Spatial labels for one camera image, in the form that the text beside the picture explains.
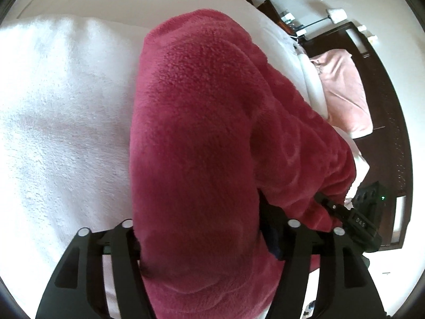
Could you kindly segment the red fleece pants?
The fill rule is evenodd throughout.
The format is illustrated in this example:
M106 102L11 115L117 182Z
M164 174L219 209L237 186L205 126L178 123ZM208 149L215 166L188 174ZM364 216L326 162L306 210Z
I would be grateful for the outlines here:
M284 264L259 230L259 195L314 230L356 177L347 142L210 9L146 36L130 129L133 224L158 318L257 318Z

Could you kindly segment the dark wooden headboard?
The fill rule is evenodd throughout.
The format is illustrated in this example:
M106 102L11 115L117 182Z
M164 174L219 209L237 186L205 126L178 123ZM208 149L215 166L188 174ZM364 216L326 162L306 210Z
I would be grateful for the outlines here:
M380 182L386 188L381 204L380 249L403 247L411 219L413 167L406 121L393 83L367 37L347 22L313 38L300 41L306 53L318 56L332 49L345 49L359 71L374 130L357 145L370 170L363 187Z

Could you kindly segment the pink pillow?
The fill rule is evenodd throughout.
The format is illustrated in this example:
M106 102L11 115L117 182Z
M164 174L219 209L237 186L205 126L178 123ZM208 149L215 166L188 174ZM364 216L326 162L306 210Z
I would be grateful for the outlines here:
M364 85L351 53L332 49L310 59L318 71L328 109L328 122L351 138L373 131Z

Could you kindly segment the dark nightstand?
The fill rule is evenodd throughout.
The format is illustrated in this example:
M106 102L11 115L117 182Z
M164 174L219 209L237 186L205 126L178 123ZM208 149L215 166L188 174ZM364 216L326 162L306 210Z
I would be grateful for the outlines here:
M256 7L256 9L265 14L269 19L271 19L271 21L274 22L274 24L283 29L290 37L297 37L294 29L282 21L281 16L279 16L279 13L271 0L264 0L264 2Z

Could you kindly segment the white bed blanket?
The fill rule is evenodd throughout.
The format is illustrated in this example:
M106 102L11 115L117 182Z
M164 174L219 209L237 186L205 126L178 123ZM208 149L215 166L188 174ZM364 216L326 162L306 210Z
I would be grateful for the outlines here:
M144 40L201 9L245 29L323 118L294 42L246 0L17 0L2 24L1 278L28 314L79 228L133 221L130 129Z

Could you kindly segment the white wall lamp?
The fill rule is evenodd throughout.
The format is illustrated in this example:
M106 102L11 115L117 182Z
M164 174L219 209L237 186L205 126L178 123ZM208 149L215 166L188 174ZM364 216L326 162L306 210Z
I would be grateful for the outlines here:
M330 20L333 24L338 24L339 22L342 22L347 19L347 14L344 9L338 8L338 9L326 9L327 16L316 20L310 24L302 24L301 26L297 27L295 29L295 36L301 37L306 33L306 30L309 27L314 26L315 24L319 24L321 22L324 22L326 20Z

